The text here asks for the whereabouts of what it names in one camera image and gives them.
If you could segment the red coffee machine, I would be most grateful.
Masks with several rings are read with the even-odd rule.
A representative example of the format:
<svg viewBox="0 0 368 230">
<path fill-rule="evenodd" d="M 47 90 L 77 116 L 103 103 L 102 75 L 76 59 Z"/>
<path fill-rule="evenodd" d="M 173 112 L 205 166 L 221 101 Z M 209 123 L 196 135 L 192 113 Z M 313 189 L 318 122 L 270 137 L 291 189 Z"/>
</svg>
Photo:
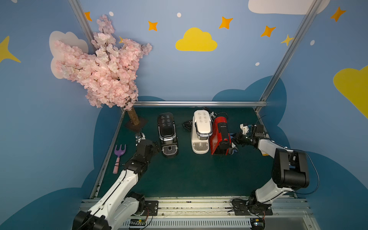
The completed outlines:
<svg viewBox="0 0 368 230">
<path fill-rule="evenodd" d="M 212 135 L 210 137 L 210 150 L 212 155 L 228 155 L 232 148 L 231 136 L 225 117 L 217 117 L 212 123 Z"/>
</svg>

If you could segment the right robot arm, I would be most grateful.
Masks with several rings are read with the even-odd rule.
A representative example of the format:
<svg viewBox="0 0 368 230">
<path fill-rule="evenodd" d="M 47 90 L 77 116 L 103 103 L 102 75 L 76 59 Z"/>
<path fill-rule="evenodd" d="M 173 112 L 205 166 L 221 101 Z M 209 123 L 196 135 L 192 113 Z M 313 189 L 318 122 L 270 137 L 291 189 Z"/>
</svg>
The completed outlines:
<svg viewBox="0 0 368 230">
<path fill-rule="evenodd" d="M 250 137 L 238 133 L 232 138 L 236 145 L 252 145 L 263 155 L 273 158 L 271 179 L 255 190 L 247 206 L 269 206 L 281 195 L 307 188 L 310 183 L 307 154 L 301 150 L 283 147 L 266 137 Z"/>
</svg>

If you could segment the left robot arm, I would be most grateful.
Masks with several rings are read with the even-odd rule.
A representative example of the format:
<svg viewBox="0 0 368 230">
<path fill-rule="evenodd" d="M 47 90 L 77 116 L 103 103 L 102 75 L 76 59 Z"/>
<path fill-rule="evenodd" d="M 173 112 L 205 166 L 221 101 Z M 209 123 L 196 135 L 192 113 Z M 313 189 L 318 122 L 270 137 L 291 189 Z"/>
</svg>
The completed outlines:
<svg viewBox="0 0 368 230">
<path fill-rule="evenodd" d="M 151 140 L 141 140 L 136 153 L 125 164 L 120 176 L 106 194 L 87 212 L 80 211 L 73 220 L 73 230 L 117 230 L 132 215 L 145 208 L 144 195 L 131 189 L 146 173 L 159 147 Z"/>
</svg>

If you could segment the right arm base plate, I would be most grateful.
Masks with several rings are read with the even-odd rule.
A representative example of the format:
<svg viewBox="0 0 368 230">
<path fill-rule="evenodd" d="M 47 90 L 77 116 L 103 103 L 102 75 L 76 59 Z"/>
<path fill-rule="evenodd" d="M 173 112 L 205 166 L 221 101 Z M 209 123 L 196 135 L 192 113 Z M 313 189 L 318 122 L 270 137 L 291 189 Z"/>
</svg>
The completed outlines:
<svg viewBox="0 0 368 230">
<path fill-rule="evenodd" d="M 265 204 L 258 201 L 248 201 L 243 199 L 233 199 L 231 201 L 232 209 L 236 216 L 272 216 L 271 204 Z"/>
</svg>

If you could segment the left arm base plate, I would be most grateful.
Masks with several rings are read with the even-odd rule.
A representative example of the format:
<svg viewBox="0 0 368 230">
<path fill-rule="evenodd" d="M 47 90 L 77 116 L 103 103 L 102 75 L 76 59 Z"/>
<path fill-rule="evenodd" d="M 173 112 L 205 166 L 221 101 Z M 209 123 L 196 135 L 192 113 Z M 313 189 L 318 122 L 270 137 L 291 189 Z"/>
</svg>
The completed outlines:
<svg viewBox="0 0 368 230">
<path fill-rule="evenodd" d="M 157 216 L 158 215 L 159 201 L 148 200 L 144 203 L 139 202 L 138 210 L 134 213 L 134 216 Z"/>
</svg>

